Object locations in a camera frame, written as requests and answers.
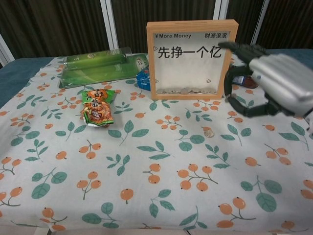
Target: green plastic package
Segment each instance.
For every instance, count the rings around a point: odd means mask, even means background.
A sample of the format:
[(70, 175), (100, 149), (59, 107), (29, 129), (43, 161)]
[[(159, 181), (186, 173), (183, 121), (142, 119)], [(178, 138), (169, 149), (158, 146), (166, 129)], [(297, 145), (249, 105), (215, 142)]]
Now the green plastic package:
[(132, 78), (148, 66), (145, 54), (132, 55), (129, 48), (68, 56), (59, 88)]

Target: coin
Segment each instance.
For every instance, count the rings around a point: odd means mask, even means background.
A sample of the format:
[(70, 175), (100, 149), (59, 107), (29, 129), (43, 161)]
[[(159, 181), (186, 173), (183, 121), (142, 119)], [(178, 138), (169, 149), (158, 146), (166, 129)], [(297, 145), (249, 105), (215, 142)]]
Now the coin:
[(157, 89), (156, 93), (157, 93), (157, 94), (163, 94), (163, 93), (164, 93), (164, 90), (163, 90), (163, 89)]
[(188, 94), (189, 91), (188, 91), (187, 88), (183, 88), (183, 89), (181, 89), (180, 93), (181, 93), (181, 94)]
[(204, 131), (204, 136), (205, 137), (213, 137), (214, 136), (214, 132), (212, 130), (207, 130), (207, 131)]
[(192, 90), (194, 93), (199, 93), (199, 92), (200, 92), (200, 89), (199, 89), (199, 88), (195, 88), (195, 87), (193, 87), (191, 90)]

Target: silver robotic hand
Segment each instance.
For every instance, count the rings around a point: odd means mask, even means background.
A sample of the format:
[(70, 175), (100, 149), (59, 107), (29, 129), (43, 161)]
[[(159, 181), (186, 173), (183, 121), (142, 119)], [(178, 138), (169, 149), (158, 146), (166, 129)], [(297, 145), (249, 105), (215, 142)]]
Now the silver robotic hand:
[[(260, 46), (219, 43), (230, 49), (247, 65), (230, 69), (224, 80), (226, 100), (238, 112), (247, 117), (276, 115), (303, 117), (313, 133), (313, 71), (297, 60), (284, 54), (265, 53)], [(251, 75), (263, 88), (268, 103), (252, 108), (244, 107), (231, 94), (231, 84), (235, 76)]]

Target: snack bag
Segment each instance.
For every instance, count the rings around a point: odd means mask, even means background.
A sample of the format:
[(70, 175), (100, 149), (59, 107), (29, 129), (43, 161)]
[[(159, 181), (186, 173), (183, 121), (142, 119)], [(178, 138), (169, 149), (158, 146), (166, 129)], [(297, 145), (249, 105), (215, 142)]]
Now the snack bag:
[(114, 99), (114, 94), (115, 91), (104, 89), (82, 92), (83, 114), (89, 126), (102, 126), (113, 123), (110, 103)]

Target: green packaged item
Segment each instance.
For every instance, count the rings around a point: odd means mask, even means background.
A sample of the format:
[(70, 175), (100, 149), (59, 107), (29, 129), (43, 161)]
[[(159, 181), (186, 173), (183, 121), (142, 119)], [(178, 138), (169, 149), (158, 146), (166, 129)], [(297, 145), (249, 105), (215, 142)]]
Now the green packaged item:
[(129, 48), (69, 56), (60, 79), (60, 88), (135, 77), (148, 66), (145, 54), (132, 55)]
[(110, 103), (114, 99), (114, 94), (115, 91), (104, 89), (82, 92), (83, 115), (89, 126), (107, 126), (113, 123)]

